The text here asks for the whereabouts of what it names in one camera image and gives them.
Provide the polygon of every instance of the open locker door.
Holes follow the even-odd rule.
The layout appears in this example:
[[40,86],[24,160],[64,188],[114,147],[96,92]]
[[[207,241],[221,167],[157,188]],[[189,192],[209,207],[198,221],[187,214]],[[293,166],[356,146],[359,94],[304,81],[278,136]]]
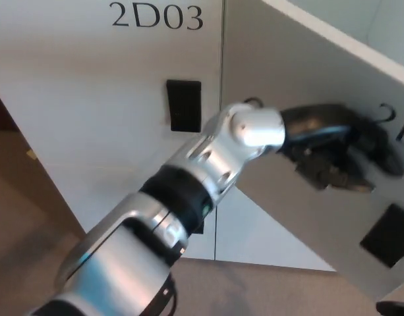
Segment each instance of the open locker door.
[[[226,1],[222,105],[253,96],[280,110],[343,103],[364,116],[384,120],[382,127],[404,162],[404,67],[288,1]],[[282,256],[282,265],[330,269],[294,240],[287,247],[290,233],[274,221],[265,224],[264,213],[256,210],[261,207],[374,300],[394,291],[404,283],[404,253],[388,263],[361,243],[386,218],[391,204],[404,210],[404,177],[385,176],[366,161],[361,165],[376,185],[371,194],[317,191],[280,155],[253,161],[237,186],[254,203],[244,202],[247,197],[237,193],[240,204],[248,205],[237,210],[239,221],[233,218],[236,203],[225,200],[218,207],[216,258],[250,262],[244,253],[268,253],[274,244],[281,244],[275,253]],[[253,223],[262,224],[250,227]],[[272,236],[265,232],[268,229],[280,229],[275,234],[280,239],[265,240]],[[228,238],[231,231],[239,237]]]

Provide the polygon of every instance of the white locker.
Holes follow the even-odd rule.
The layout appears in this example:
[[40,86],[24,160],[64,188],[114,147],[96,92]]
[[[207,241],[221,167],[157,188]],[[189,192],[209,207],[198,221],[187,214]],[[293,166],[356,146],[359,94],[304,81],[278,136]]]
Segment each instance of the white locker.
[[[202,124],[219,110],[221,25],[221,0],[0,1],[0,98],[85,230],[193,135],[166,80],[201,82]],[[214,258],[210,218],[188,255]]]
[[[201,81],[202,123],[220,97],[279,109],[342,102],[376,119],[389,104],[397,117],[384,128],[404,160],[394,141],[404,67],[288,1],[265,1],[0,1],[0,97],[86,230],[192,136],[169,129],[167,79]],[[336,14],[350,5],[363,14]],[[340,4],[337,26],[364,41],[376,5]],[[364,167],[377,185],[369,196],[317,192],[278,155],[251,163],[187,256],[335,269],[385,296],[404,283],[404,257],[389,269],[359,242],[390,203],[404,207],[404,177]]]
[[[404,160],[404,145],[395,142],[404,126],[404,67],[287,1],[267,2],[227,2],[223,104],[250,96],[278,109],[345,103],[363,115],[381,119],[388,112],[380,105],[387,103],[395,108],[397,117],[382,126]],[[364,164],[364,169],[367,179],[377,187],[372,194],[332,189],[318,192],[294,172],[291,162],[280,155],[267,155],[248,165],[237,186],[335,270],[377,300],[404,283],[404,257],[390,269],[361,248],[360,242],[391,203],[404,207],[404,177],[390,178],[371,164]],[[267,243],[274,241],[263,238],[273,235],[275,222],[256,229],[250,225],[264,216],[257,207],[245,209],[244,216],[237,209],[239,221],[231,218],[234,209],[234,203],[218,207],[217,259],[250,262],[250,256],[261,251],[264,254],[254,257],[259,263],[286,260],[286,265],[311,269],[314,262],[313,269],[328,269],[322,262],[313,261],[304,249],[291,246],[289,251],[299,253],[287,255],[274,251],[272,246],[273,251],[268,252]],[[227,238],[229,231],[240,232],[239,239]],[[245,238],[249,244],[241,243]],[[292,237],[283,233],[279,242],[286,244],[284,239],[290,241]],[[226,251],[229,248],[239,252]],[[292,262],[274,255],[291,256]]]

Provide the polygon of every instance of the locker door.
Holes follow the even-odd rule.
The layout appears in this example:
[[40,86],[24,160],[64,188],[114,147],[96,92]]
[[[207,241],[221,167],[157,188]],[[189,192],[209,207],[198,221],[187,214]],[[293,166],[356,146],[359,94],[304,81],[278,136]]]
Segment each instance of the locker door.
[[[86,230],[193,136],[170,129],[168,79],[217,113],[221,18],[221,0],[0,1],[0,97]],[[214,258],[209,221],[193,257]]]
[[[404,137],[395,141],[404,126],[404,67],[288,1],[228,1],[225,12],[223,104],[251,96],[278,109],[345,103],[377,120],[388,117],[380,106],[386,103],[396,117],[382,127],[404,161]],[[372,194],[316,191],[280,155],[249,164],[237,184],[246,207],[233,201],[218,207],[216,258],[250,262],[258,252],[258,263],[328,268],[278,222],[370,297],[390,293],[404,283],[404,256],[389,267],[361,242],[390,204],[404,208],[404,177],[361,163],[376,185]],[[258,207],[274,221],[264,223]],[[228,238],[229,232],[239,237]]]

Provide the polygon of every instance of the wall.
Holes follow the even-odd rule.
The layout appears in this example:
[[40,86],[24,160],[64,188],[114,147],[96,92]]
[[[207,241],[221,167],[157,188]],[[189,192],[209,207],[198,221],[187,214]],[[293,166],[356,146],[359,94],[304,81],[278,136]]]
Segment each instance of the wall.
[[380,0],[290,0],[355,39],[366,42]]
[[404,0],[382,0],[368,44],[404,65]]

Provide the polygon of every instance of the silver metal arm segment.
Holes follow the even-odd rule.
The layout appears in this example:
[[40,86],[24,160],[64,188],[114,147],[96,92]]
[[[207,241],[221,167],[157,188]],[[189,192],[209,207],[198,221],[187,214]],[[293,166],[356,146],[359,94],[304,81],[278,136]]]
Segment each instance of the silver metal arm segment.
[[169,268],[191,230],[249,160],[268,147],[277,151],[284,140],[278,111],[244,103],[225,108],[89,231],[60,268],[59,294],[33,315],[56,315],[54,309],[73,316],[159,315],[175,293]]
[[165,164],[193,175],[208,191],[215,207],[247,162],[259,157],[266,148],[279,150],[284,141],[285,127],[279,111],[237,103],[211,118],[202,134],[186,143]]

